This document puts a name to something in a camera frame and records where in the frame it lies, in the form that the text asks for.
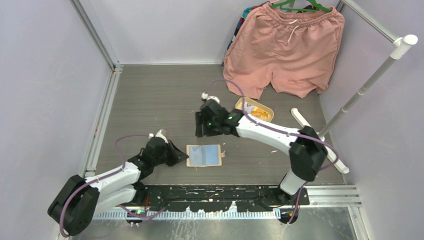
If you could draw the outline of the beige leather card holder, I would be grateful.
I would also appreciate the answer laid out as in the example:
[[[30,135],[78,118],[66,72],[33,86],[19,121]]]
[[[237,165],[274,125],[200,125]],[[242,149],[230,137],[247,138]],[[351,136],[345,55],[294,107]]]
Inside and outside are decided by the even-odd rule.
[[[226,157],[226,151],[221,150],[220,144],[187,145],[186,154],[186,166],[193,168],[221,166]]]

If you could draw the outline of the orange credit card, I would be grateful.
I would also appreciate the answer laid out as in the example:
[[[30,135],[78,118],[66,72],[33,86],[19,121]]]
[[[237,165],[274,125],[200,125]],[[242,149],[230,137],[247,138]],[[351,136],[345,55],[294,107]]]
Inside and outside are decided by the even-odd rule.
[[[253,110],[251,112],[251,115],[254,116],[255,118],[261,119],[263,121],[267,121],[269,119],[269,114],[266,111],[263,110]]]

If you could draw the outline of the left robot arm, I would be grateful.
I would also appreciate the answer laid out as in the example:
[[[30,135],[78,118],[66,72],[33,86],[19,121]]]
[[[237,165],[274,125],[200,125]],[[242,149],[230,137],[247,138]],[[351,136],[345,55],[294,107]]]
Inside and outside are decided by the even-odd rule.
[[[145,147],[135,156],[107,172],[83,178],[76,174],[63,185],[48,207],[47,214],[59,225],[64,238],[82,233],[93,217],[109,209],[131,203],[141,206],[146,200],[142,180],[159,165],[172,167],[188,155],[164,136],[150,135]]]

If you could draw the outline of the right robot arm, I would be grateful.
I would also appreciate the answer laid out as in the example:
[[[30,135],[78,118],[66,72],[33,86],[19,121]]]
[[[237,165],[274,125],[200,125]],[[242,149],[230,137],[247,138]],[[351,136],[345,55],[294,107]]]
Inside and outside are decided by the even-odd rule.
[[[260,120],[240,109],[226,110],[216,100],[205,100],[195,113],[195,136],[232,135],[274,147],[289,156],[290,170],[279,183],[277,198],[291,205],[307,182],[315,180],[328,151],[310,126],[288,128]]]

